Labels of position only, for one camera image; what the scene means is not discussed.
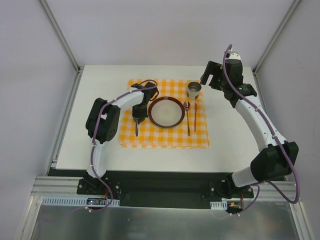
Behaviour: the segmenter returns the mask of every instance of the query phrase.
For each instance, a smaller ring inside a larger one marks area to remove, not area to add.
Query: metal cup
[[[195,100],[199,97],[201,91],[201,84],[197,81],[192,81],[188,84],[188,87],[186,88],[186,95],[192,99]]]

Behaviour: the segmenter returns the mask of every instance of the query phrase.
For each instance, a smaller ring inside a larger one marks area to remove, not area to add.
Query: plate
[[[155,125],[168,129],[182,122],[185,117],[185,109],[178,99],[163,96],[150,104],[148,115],[151,122]]]

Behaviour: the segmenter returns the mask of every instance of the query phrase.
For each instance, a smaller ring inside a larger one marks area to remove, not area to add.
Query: spoon
[[[185,101],[183,103],[183,107],[186,110],[186,120],[188,121],[188,136],[190,136],[189,117],[188,117],[188,111],[190,110],[190,102]]]
[[[197,126],[197,109],[198,109],[198,105],[194,103],[194,132],[196,132],[196,126]]]

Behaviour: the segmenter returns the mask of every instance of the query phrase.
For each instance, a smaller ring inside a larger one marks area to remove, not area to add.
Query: white wall
[[[81,66],[196,65],[232,43],[254,67],[293,0],[48,0]]]
[[[0,4],[0,239],[17,234],[75,72],[36,0]]]
[[[270,118],[296,141],[301,196],[320,239],[320,1],[304,0],[258,73]]]

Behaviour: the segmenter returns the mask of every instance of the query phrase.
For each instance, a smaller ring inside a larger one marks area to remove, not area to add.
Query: red utensil
[[[196,126],[197,126],[197,104],[194,103],[194,132],[196,132]]]

